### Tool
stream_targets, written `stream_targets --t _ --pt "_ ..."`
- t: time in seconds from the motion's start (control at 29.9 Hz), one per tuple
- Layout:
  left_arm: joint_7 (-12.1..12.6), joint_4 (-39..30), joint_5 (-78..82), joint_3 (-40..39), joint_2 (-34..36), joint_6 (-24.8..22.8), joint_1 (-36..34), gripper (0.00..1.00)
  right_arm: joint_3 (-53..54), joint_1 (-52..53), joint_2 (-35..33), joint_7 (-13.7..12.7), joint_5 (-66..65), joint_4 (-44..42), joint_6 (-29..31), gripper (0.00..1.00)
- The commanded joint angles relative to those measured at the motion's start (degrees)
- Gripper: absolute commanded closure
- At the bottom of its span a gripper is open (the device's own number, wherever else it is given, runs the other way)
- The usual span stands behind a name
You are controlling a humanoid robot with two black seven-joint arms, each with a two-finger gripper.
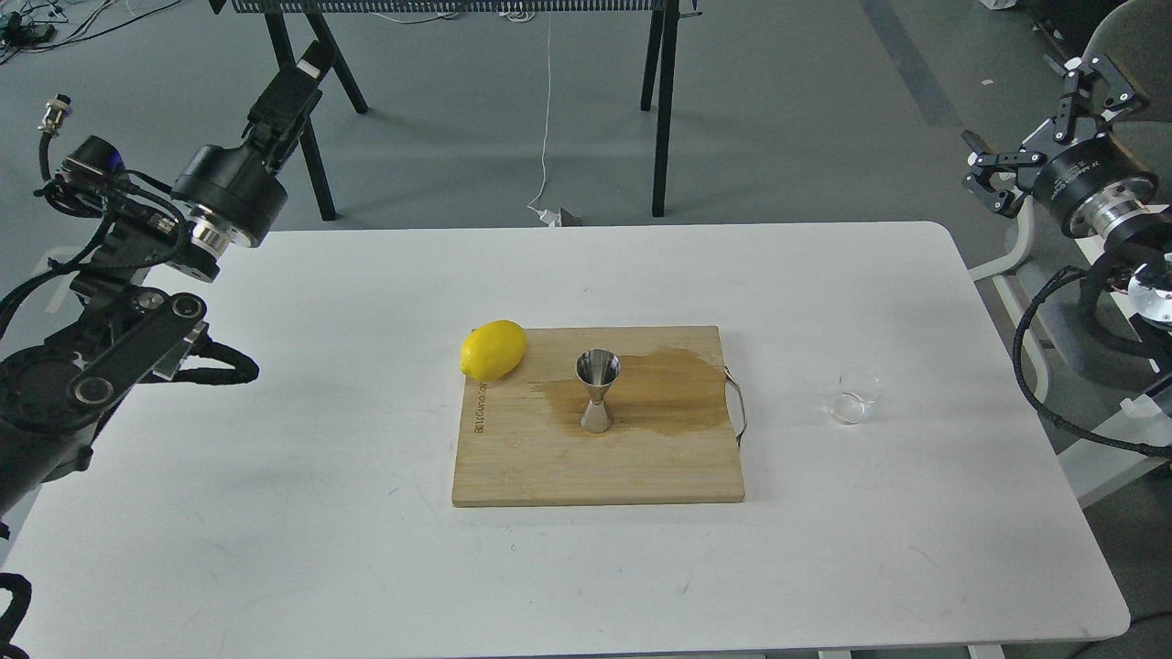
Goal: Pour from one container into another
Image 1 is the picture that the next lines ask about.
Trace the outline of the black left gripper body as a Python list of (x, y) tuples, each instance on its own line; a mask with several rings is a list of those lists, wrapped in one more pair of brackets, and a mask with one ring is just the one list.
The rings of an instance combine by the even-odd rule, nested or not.
[(255, 249), (288, 201), (251, 147), (202, 147), (180, 171), (170, 197), (225, 220), (232, 242)]

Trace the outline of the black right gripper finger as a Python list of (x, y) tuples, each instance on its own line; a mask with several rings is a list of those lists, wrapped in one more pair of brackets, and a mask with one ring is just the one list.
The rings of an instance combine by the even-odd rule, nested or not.
[(1074, 147), (1096, 138), (1120, 147), (1115, 124), (1150, 106), (1146, 88), (1105, 54), (1068, 59), (1062, 72), (1058, 113), (1044, 124), (1049, 143)]
[(1026, 192), (1013, 192), (1010, 189), (993, 186), (993, 176), (1009, 174), (1016, 177), (1016, 172), (1024, 168), (1026, 174), (1036, 179), (1049, 157), (1044, 152), (1024, 150), (1022, 147), (1016, 152), (992, 152), (992, 147), (970, 130), (963, 130), (961, 138), (970, 147), (972, 155), (970, 172), (965, 176), (962, 185), (988, 212), (1007, 218), (1016, 217), (1033, 183), (1026, 184)]

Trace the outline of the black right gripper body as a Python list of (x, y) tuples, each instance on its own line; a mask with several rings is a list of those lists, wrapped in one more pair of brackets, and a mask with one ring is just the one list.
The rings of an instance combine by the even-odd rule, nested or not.
[(1154, 242), (1156, 174), (1110, 135), (1047, 156), (1030, 196), (1071, 239)]

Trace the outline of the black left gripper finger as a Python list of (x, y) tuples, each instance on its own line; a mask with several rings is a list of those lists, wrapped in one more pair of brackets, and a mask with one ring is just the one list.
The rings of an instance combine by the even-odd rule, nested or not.
[(309, 116), (322, 96), (320, 84), (335, 63), (335, 50), (311, 41), (297, 63), (284, 64), (275, 77), (275, 118), (294, 120)]
[(274, 79), (250, 109), (240, 137), (266, 170), (280, 170), (297, 149), (307, 91), (299, 79)]

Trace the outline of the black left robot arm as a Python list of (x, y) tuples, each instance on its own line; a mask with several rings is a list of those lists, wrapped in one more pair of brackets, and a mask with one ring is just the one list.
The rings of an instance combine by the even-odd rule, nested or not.
[(38, 485), (84, 471), (91, 446), (138, 383), (251, 383), (258, 364), (207, 334), (207, 306), (191, 293), (146, 287), (166, 265), (200, 281), (218, 276), (230, 243), (255, 247), (288, 193), (277, 172), (297, 150), (335, 50), (321, 42), (286, 63), (250, 109), (239, 147), (202, 147), (171, 185), (125, 167), (96, 136), (48, 167), (48, 147), (70, 113), (59, 95), (41, 121), (38, 196), (71, 217), (98, 220), (91, 242), (49, 260), (4, 297), (4, 326), (50, 280), (67, 276), (82, 303), (75, 322), (4, 358), (4, 512)]

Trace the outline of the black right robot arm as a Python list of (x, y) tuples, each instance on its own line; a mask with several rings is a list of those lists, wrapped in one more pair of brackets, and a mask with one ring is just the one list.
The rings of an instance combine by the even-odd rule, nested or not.
[(1021, 145), (995, 152), (965, 131), (970, 171), (965, 188), (988, 211), (1016, 216), (1034, 201), (1070, 239), (1101, 238), (1101, 257), (1088, 269), (1059, 269), (1031, 297), (1015, 327), (1010, 360), (1026, 401), (1054, 427), (1076, 439), (1168, 460), (1167, 446), (1108, 439), (1051, 410), (1026, 383), (1021, 353), (1043, 304), (1079, 284), (1075, 310), (1081, 330), (1104, 349), (1147, 359), (1158, 367), (1144, 395), (1168, 392), (1168, 210), (1156, 211), (1159, 179), (1113, 136), (1118, 118), (1149, 106), (1143, 89), (1105, 54), (1067, 63), (1058, 111)]

